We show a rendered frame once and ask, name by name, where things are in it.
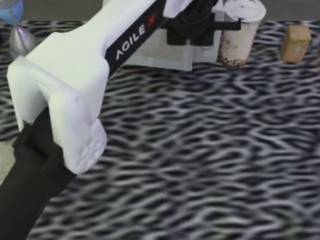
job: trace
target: agile x logo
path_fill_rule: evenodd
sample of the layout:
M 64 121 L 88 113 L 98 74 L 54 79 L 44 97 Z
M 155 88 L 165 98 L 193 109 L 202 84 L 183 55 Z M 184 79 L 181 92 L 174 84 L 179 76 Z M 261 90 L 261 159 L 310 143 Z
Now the agile x logo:
M 121 57 L 128 52 L 132 46 L 135 45 L 139 41 L 139 39 L 146 33 L 148 28 L 152 27 L 156 21 L 156 15 L 152 14 L 146 21 L 140 25 L 138 29 L 136 29 L 133 34 L 130 35 L 129 39 L 127 39 L 123 44 L 121 49 L 116 51 L 116 60 L 120 60 Z

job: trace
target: white robotic arm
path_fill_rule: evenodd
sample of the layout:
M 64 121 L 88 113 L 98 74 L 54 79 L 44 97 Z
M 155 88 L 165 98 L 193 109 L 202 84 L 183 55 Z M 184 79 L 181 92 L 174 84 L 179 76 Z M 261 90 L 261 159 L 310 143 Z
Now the white robotic arm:
M 98 116 L 108 79 L 159 28 L 192 0 L 113 0 L 83 26 L 52 33 L 8 68 L 19 130 L 49 107 L 54 142 L 74 174 L 104 152 Z

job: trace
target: cup lid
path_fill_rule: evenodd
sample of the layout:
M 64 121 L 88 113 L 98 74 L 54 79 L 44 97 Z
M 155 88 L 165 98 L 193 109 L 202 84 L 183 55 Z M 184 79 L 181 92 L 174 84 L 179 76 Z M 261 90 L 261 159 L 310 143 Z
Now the cup lid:
M 259 0 L 227 0 L 224 11 L 233 20 L 242 19 L 245 23 L 261 21 L 267 13 Z

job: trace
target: wooden block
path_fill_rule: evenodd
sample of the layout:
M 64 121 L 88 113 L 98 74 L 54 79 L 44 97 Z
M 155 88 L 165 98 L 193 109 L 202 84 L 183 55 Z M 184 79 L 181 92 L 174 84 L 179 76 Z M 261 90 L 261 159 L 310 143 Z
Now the wooden block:
M 311 42 L 308 26 L 289 25 L 281 47 L 281 59 L 286 63 L 299 63 Z

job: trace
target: blue object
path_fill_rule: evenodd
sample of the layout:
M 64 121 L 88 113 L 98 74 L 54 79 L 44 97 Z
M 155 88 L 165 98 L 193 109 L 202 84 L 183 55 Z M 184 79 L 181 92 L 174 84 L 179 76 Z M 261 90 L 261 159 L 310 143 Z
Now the blue object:
M 24 3 L 23 0 L 17 1 L 14 5 L 11 6 L 11 11 L 13 13 L 13 16 L 15 18 L 15 22 L 17 24 L 20 23 L 22 15 L 24 13 Z M 7 24 L 10 24 L 12 26 L 15 25 L 13 18 L 10 14 L 9 7 L 0 7 L 0 19 L 6 22 Z

